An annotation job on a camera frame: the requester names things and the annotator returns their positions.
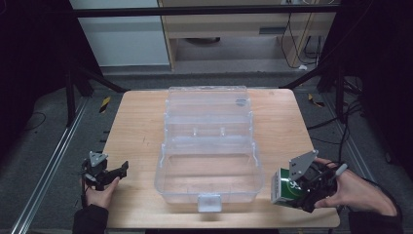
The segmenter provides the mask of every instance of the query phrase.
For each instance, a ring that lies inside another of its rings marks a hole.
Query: dark background
[[[36,99],[65,86],[51,33],[80,64],[101,75],[78,20],[47,15],[71,10],[69,1],[14,0],[6,6],[2,1],[0,12],[5,7],[0,16],[0,161],[23,131]]]
[[[345,75],[362,80],[367,118],[392,162],[404,166],[413,178],[413,3],[342,2],[359,4],[360,8],[337,14],[323,56],[331,59],[339,54]],[[324,72],[322,79],[332,78],[331,69]]]

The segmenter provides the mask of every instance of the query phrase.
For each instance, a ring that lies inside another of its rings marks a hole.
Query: aluminum rail
[[[36,188],[34,189],[33,193],[31,194],[28,202],[26,203],[23,211],[21,212],[18,220],[15,222],[14,226],[12,227],[11,233],[12,234],[24,234],[27,232],[33,217],[36,215],[37,210],[39,209],[40,204],[43,201],[43,198],[46,195],[46,192],[49,188],[49,185],[52,182],[52,179],[56,173],[57,167],[60,164],[61,159],[69,145],[70,140],[72,139],[77,127],[79,126],[80,120],[85,112],[86,106],[88,104],[88,99],[85,97],[81,98],[78,107],[78,114],[75,118],[72,125],[63,133],[54,154],[52,155],[48,166],[46,167],[45,171],[43,172],[41,178],[39,179]]]

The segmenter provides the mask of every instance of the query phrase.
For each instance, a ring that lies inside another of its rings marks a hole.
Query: white cabinet
[[[158,7],[157,0],[70,0],[70,3],[73,9]],[[160,17],[82,18],[79,22],[102,68],[169,65]]]

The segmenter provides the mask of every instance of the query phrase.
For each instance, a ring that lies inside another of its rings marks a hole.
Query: clear plastic container
[[[253,201],[264,174],[252,118],[246,87],[169,88],[158,192],[168,203],[198,203],[199,212]]]

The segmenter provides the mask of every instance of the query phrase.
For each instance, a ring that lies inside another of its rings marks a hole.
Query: cable
[[[354,106],[354,107],[352,107],[352,108],[350,108],[350,109],[348,109],[348,111],[346,111],[346,112],[344,113],[344,115],[352,115],[352,114],[356,113],[357,111],[359,111],[359,109],[354,110],[354,108],[356,108],[356,107],[358,107],[358,105],[357,105],[357,106]],[[334,118],[332,118],[332,119],[329,119],[329,120],[327,120],[327,121],[321,122],[321,123],[316,124],[316,125],[314,125],[314,126],[307,127],[307,131],[320,128],[320,127],[325,126],[325,125],[327,125],[327,124],[330,124],[330,123],[332,123],[332,122],[334,122],[335,120],[338,120],[338,119],[339,119],[338,117],[334,117]]]
[[[311,139],[314,139],[314,140],[318,140],[318,141],[324,142],[324,143],[330,143],[330,144],[340,144],[340,143],[337,143],[337,142],[331,142],[331,141],[327,141],[327,140],[323,140],[323,139],[315,138],[315,137],[312,137],[312,136],[310,136],[310,138],[311,138]]]
[[[358,111],[361,110],[361,108],[358,108],[356,110],[353,110],[353,108],[357,108],[360,106],[360,104],[357,104],[354,107],[351,107],[353,103],[359,102],[359,100],[355,100],[352,103],[349,104],[346,114],[344,114],[344,133],[343,136],[341,137],[341,141],[340,141],[340,146],[339,146],[339,151],[338,151],[338,162],[341,162],[342,159],[342,153],[343,153],[343,146],[344,146],[344,142],[347,141],[347,139],[350,137],[350,129],[349,129],[349,116],[353,113],[356,113]]]
[[[292,44],[294,45],[295,55],[297,56],[297,58],[298,58],[304,65],[315,64],[316,62],[305,62],[305,61],[303,61],[303,60],[300,58],[300,56],[298,55],[298,48],[297,48],[297,45],[296,45],[296,43],[295,43],[294,37],[292,36],[291,15],[292,15],[292,13],[289,13],[289,14],[288,14],[288,21],[287,21],[287,23],[286,23],[285,31],[284,31],[284,33],[282,34],[282,41],[281,41],[281,43],[282,43],[282,53],[283,53],[283,55],[284,55],[284,57],[285,57],[286,63],[288,64],[288,66],[289,66],[290,68],[298,68],[298,67],[299,67],[299,66],[293,66],[293,65],[289,64],[289,61],[288,61],[288,59],[287,59],[287,57],[286,57],[285,50],[283,49],[283,38],[284,38],[284,35],[285,35],[286,31],[289,30],[289,34],[291,35]]]
[[[355,30],[355,28],[360,24],[361,20],[364,19],[365,15],[367,15],[368,11],[370,10],[371,6],[373,5],[374,0],[370,0],[370,3],[368,4],[367,8],[365,9],[365,11],[362,13],[362,15],[358,18],[358,20],[353,24],[353,26],[347,31],[347,33],[341,37],[341,39],[338,41],[338,43],[336,44],[336,46],[331,49],[328,54],[326,54],[322,60],[320,60],[319,62],[323,62],[325,60],[327,60],[332,54],[333,52],[335,52],[337,50],[337,48],[339,48],[341,46],[341,44],[343,44],[343,42],[345,42],[345,40],[347,39],[347,37],[349,37],[349,35]]]
[[[317,44],[317,49],[316,49],[316,51],[315,51],[315,52],[307,52],[307,48],[308,48],[308,45],[309,45],[311,39],[312,39],[312,36],[309,36],[309,38],[307,39],[306,45],[305,45],[305,47],[304,47],[304,55],[305,55],[306,58],[308,58],[308,59],[315,59],[315,60],[316,60],[316,63],[317,63],[317,62],[318,62],[318,59],[319,59],[319,55],[320,55],[321,36],[319,36],[319,41],[318,41],[318,44]]]
[[[46,114],[44,114],[44,113],[42,113],[42,112],[33,112],[33,115],[35,115],[35,114],[40,114],[40,115],[42,115],[42,116],[43,116],[43,120],[40,122],[40,124],[38,124],[38,125],[36,125],[36,126],[34,126],[34,127],[31,127],[31,128],[28,128],[28,129],[24,129],[25,131],[31,131],[31,130],[37,129],[37,128],[39,128],[43,123],[45,123],[45,121],[46,121]]]

